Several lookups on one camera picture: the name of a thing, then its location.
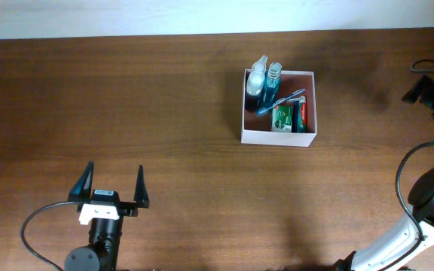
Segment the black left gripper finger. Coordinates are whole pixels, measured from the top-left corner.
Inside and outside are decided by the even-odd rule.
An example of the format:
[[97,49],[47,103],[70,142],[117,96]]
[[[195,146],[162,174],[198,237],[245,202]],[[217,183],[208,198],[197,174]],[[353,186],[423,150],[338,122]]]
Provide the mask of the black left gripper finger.
[[69,191],[68,201],[77,202],[89,200],[91,197],[91,188],[94,172],[94,162],[87,164],[82,176],[77,180],[73,188]]
[[138,208],[148,208],[150,205],[148,192],[145,186],[143,165],[139,166],[137,172],[136,187],[135,187],[133,201],[137,204]]

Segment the blue mouthwash bottle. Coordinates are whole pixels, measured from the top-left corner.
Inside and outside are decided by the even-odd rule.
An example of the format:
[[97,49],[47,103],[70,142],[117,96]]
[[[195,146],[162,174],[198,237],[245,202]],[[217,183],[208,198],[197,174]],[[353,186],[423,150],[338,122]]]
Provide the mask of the blue mouthwash bottle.
[[259,102],[259,108],[271,107],[275,100],[275,95],[280,88],[282,65],[272,62],[267,71],[264,82],[264,89]]

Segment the blue disposable razor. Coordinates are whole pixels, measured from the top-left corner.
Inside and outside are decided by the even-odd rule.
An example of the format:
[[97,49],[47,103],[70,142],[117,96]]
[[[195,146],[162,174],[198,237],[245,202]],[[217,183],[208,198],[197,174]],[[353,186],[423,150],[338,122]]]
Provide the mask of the blue disposable razor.
[[292,103],[292,132],[298,133],[299,98],[290,99]]

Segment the green white toothpaste tube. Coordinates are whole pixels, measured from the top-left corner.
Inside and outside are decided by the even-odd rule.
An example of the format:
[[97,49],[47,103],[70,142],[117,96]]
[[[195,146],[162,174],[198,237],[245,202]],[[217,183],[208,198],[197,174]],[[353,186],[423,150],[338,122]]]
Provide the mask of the green white toothpaste tube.
[[301,96],[298,102],[298,133],[307,132],[307,100],[306,96]]

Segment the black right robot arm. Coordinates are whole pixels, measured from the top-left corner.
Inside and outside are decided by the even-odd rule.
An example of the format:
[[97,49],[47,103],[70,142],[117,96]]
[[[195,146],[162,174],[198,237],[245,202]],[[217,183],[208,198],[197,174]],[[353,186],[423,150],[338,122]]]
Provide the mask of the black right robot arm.
[[[421,73],[423,77],[402,99],[410,103],[419,99],[433,110],[434,118],[434,59],[413,62],[410,71]],[[430,147],[434,147],[434,141],[412,148],[397,169],[395,191],[404,216],[373,244],[335,262],[333,270],[406,270],[410,260],[434,246],[434,167],[416,181],[407,202],[400,190],[402,171],[408,159],[420,149]]]

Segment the green white soap box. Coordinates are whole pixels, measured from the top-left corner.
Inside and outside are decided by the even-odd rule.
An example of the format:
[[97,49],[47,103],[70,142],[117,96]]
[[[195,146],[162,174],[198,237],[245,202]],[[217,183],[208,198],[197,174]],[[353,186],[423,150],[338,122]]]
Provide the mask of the green white soap box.
[[276,105],[272,110],[272,132],[292,131],[292,107],[288,105]]

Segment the blue white toothbrush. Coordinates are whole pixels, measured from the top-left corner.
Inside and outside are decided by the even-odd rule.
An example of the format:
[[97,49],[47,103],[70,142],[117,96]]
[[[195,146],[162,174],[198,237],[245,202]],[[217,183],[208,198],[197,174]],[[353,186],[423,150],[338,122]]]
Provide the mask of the blue white toothbrush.
[[291,100],[296,100],[302,93],[304,93],[306,90],[304,88],[296,90],[295,92],[293,92],[291,95],[283,97],[281,99],[278,99],[277,101],[275,101],[271,106],[269,107],[261,107],[259,108],[256,112],[255,115],[257,117],[263,117],[266,114],[268,114],[273,108],[275,108],[278,105],[283,104],[284,102],[289,102]]

